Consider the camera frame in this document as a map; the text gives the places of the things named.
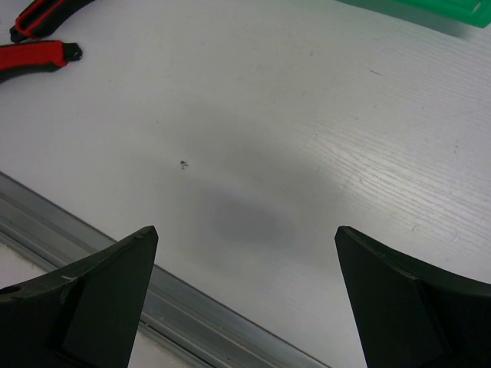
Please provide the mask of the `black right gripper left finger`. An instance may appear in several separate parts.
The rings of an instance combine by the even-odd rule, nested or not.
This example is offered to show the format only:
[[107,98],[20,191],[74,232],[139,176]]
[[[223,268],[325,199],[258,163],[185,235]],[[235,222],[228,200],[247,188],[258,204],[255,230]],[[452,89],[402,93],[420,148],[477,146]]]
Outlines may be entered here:
[[126,367],[157,253],[147,226],[1,289],[3,367]]

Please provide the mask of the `black red utility knife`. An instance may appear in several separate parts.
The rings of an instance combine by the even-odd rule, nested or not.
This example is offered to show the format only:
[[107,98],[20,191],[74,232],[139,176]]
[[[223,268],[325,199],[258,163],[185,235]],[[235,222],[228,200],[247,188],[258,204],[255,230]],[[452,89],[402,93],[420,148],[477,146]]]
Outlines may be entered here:
[[74,13],[94,0],[35,0],[15,19],[10,39],[15,44],[52,35]]

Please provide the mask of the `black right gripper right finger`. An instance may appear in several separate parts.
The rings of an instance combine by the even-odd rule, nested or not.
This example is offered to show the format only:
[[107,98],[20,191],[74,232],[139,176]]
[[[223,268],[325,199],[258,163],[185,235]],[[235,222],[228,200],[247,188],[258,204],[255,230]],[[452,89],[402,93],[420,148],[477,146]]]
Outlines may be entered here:
[[341,226],[334,237],[369,367],[488,367],[490,286]]

